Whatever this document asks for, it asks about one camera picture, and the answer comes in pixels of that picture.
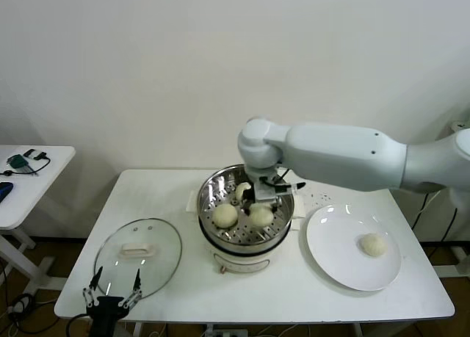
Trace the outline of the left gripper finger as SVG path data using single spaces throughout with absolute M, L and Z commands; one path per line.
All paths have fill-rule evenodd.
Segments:
M 119 302 L 118 305 L 123 308 L 133 308 L 142 299 L 141 285 L 140 269 L 138 269 L 131 293 Z
M 82 295 L 84 298 L 84 302 L 87 308 L 92 308 L 99 304 L 98 298 L 96 296 L 96 289 L 98 288 L 98 283 L 101 277 L 103 267 L 100 267 L 98 271 L 92 277 L 88 286 L 83 288 Z

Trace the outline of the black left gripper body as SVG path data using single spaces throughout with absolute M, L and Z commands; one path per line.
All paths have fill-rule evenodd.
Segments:
M 92 319 L 91 337 L 113 337 L 115 325 L 126 316 L 126 308 L 120 305 L 123 297 L 98 297 L 98 305 L 87 308 Z

